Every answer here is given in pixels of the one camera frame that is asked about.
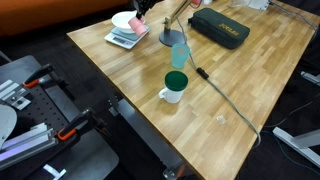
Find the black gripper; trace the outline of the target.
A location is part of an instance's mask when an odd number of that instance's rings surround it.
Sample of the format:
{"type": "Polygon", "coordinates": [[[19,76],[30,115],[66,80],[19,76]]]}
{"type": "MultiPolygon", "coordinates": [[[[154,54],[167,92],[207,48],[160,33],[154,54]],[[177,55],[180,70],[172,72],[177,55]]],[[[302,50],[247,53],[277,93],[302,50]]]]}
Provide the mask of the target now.
{"type": "Polygon", "coordinates": [[[160,1],[161,0],[133,0],[133,6],[137,10],[136,17],[141,18],[149,9],[160,1]]]}

